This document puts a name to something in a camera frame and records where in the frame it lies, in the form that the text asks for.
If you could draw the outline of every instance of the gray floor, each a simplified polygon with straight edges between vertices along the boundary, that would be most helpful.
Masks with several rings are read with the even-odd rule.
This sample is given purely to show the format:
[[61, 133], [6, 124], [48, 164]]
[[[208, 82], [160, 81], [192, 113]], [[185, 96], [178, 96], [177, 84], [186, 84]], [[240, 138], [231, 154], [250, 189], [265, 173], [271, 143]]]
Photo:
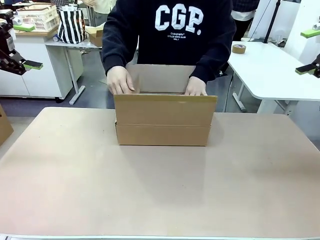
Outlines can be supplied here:
[[[85, 85], [86, 89], [74, 105], [69, 105], [69, 100], [75, 94], [72, 89], [64, 102], [56, 103], [53, 99], [32, 99], [32, 98], [0, 98], [0, 104], [10, 117], [36, 117], [45, 107], [73, 107], [73, 108], [98, 108], [105, 109], [107, 106], [107, 86], [100, 82], [105, 76], [104, 69], [100, 62], [98, 52], [89, 52], [82, 56], [84, 73], [78, 80], [78, 85]], [[232, 70], [228, 69], [229, 75], [220, 77], [207, 84], [207, 93], [218, 96], [216, 111], [223, 112], [231, 81]], [[240, 80], [235, 77], [231, 85], [228, 100], [227, 112], [240, 112], [236, 102], [232, 98], [232, 92], [239, 92]], [[245, 91], [242, 101], [251, 113], [257, 112], [260, 101], [253, 98], [249, 92]]]

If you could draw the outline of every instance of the person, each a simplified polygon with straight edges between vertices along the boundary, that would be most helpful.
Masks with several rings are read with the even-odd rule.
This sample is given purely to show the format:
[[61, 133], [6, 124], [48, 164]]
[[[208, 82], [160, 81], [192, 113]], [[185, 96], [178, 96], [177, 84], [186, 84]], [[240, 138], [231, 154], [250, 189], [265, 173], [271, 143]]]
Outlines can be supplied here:
[[93, 8], [94, 25], [96, 27], [107, 21], [108, 14], [114, 8], [116, 0], [83, 0], [83, 3]]
[[[233, 41], [241, 41], [244, 37], [249, 25], [253, 21], [259, 2], [260, 0], [233, 0], [231, 16], [236, 25]], [[229, 64], [226, 63], [222, 67], [220, 75], [225, 75], [228, 67]]]
[[207, 95], [206, 83], [219, 75], [231, 54], [236, 31], [231, 10], [232, 0], [117, 0], [102, 38], [109, 91], [134, 91], [125, 66], [139, 36], [138, 64], [195, 66], [185, 94]]
[[13, 4], [17, 4], [22, 2], [22, 0], [4, 0], [4, 5], [2, 3], [0, 4], [0, 10], [1, 9], [10, 9], [12, 11], [16, 11], [16, 7], [13, 6]]

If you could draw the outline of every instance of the hand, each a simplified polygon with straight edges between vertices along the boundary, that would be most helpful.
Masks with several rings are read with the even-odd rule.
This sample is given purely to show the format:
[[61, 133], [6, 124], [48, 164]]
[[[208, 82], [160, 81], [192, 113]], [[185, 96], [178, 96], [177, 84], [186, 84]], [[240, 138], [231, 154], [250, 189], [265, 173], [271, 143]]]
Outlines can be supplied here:
[[95, 0], [83, 0], [83, 3], [91, 8], [94, 8], [96, 6]]
[[114, 66], [107, 72], [106, 84], [112, 94], [131, 94], [135, 91], [132, 78], [123, 66]]
[[187, 96], [208, 96], [206, 92], [206, 83], [195, 76], [190, 77], [185, 94]]

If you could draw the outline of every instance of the box flap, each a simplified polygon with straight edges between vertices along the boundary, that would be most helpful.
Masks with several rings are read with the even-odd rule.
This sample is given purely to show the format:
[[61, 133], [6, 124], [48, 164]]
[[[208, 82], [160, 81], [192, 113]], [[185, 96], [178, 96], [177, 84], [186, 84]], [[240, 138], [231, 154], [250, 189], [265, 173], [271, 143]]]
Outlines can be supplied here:
[[12, 134], [13, 128], [0, 105], [0, 146], [7, 140], [7, 138]]
[[216, 96], [163, 94], [114, 95], [118, 125], [208, 127]]
[[95, 38], [102, 37], [104, 25], [103, 23], [99, 26], [85, 26], [85, 31]]
[[100, 37], [102, 37], [103, 33], [104, 33], [103, 30], [97, 30], [95, 37], [96, 37], [96, 38], [100, 38]]
[[139, 79], [140, 92], [184, 93], [194, 66], [128, 64], [134, 81]]

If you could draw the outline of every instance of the navy sweatshirt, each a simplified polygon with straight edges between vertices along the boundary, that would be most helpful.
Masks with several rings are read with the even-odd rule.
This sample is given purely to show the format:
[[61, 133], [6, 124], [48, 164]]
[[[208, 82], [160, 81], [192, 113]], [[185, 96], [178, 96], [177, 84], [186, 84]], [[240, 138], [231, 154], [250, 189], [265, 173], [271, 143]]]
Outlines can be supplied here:
[[138, 64], [188, 65], [191, 76], [214, 80], [228, 61], [236, 25], [232, 0], [117, 0], [103, 29], [107, 74], [133, 59]]

